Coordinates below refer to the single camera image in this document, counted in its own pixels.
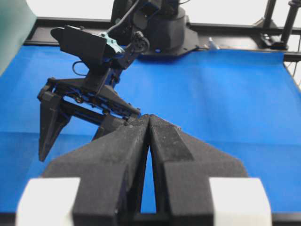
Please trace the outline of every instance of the blue mat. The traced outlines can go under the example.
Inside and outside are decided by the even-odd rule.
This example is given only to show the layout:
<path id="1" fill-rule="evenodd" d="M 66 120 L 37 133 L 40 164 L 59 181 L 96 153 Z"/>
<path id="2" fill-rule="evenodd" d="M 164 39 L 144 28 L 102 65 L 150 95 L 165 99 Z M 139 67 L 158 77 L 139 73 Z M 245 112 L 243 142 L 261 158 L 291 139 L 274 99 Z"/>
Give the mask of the blue mat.
<path id="1" fill-rule="evenodd" d="M 47 161 L 38 162 L 36 96 L 48 77 L 76 78 L 76 60 L 55 47 L 22 47 L 0 78 L 0 212 L 16 210 L 27 180 L 51 159 L 92 139 L 97 127 L 73 118 Z M 139 60 L 116 91 L 142 113 L 238 157 L 262 179 L 273 211 L 301 211 L 301 93 L 283 54 L 219 50 Z M 150 156 L 142 211 L 155 211 Z"/>

